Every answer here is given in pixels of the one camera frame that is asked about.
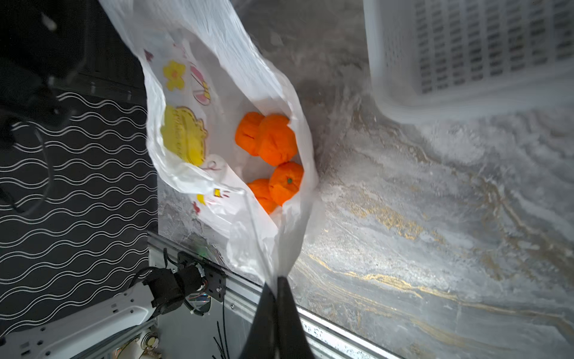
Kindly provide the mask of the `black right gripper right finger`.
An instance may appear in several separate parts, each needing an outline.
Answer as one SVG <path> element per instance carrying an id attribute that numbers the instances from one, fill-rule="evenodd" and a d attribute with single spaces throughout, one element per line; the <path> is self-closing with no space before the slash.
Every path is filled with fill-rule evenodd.
<path id="1" fill-rule="evenodd" d="M 279 358 L 314 359 L 287 278 L 277 280 L 277 348 Z"/>

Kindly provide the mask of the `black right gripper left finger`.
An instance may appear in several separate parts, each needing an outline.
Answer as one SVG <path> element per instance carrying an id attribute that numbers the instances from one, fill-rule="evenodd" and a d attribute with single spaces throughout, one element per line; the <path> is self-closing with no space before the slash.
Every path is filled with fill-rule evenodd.
<path id="1" fill-rule="evenodd" d="M 264 285 L 254 321 L 240 359 L 272 359 L 277 351 L 277 303 L 269 285 Z"/>

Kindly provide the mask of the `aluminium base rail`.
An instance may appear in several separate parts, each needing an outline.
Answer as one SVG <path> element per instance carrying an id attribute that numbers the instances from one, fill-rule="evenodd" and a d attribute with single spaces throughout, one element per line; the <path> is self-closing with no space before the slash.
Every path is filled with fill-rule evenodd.
<path id="1" fill-rule="evenodd" d="M 280 278 L 279 290 L 258 285 L 236 275 L 218 262 L 148 233 L 152 254 L 165 254 L 168 264 L 197 263 L 206 275 L 222 279 L 217 299 L 226 310 L 251 324 L 241 358 L 395 358 L 383 349 L 311 312 L 294 302 L 287 279 Z"/>

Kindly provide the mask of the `white printed plastic bag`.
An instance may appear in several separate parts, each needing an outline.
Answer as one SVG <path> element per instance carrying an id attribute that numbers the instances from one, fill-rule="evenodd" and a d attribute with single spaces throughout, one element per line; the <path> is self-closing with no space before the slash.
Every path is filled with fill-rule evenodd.
<path id="1" fill-rule="evenodd" d="M 312 136 L 297 93 L 258 51 L 230 1 L 103 1 L 141 63 L 146 146 L 160 178 L 224 239 L 227 265 L 269 287 L 293 268 L 318 203 Z M 267 213 L 249 188 L 274 167 L 240 148 L 249 112 L 284 115 L 303 167 L 298 192 Z"/>

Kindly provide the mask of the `orange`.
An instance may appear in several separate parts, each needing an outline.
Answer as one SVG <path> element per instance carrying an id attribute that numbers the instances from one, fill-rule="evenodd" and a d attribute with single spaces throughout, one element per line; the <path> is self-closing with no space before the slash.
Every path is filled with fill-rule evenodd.
<path id="1" fill-rule="evenodd" d="M 258 156 L 271 166 L 289 162 L 297 154 L 297 142 L 290 119 L 283 115 L 263 118 L 256 137 Z"/>
<path id="2" fill-rule="evenodd" d="M 300 190 L 303 174 L 303 166 L 296 162 L 279 165 L 269 180 L 271 199 L 280 206 L 292 199 Z"/>
<path id="3" fill-rule="evenodd" d="M 257 151 L 257 136 L 263 119 L 264 116 L 260 113 L 248 112 L 243 116 L 236 129 L 236 144 L 252 156 L 259 155 Z"/>
<path id="4" fill-rule="evenodd" d="M 248 187 L 264 211 L 269 215 L 272 214 L 278 205 L 271 197 L 269 179 L 256 179 L 253 182 L 248 183 Z"/>

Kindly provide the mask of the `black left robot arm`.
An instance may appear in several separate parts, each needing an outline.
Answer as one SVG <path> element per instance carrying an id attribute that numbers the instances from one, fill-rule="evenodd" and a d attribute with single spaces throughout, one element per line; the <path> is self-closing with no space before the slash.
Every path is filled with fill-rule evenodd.
<path id="1" fill-rule="evenodd" d="M 1 3 L 3 358 L 71 358 L 204 296 L 197 263 L 148 260 L 142 80 L 97 2 Z"/>

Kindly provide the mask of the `white perforated plastic basket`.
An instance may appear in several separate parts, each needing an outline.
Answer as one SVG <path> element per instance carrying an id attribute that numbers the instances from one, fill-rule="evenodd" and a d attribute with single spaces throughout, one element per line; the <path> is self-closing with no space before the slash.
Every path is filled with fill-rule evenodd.
<path id="1" fill-rule="evenodd" d="M 372 97 L 401 124 L 573 101 L 573 3 L 365 1 Z"/>

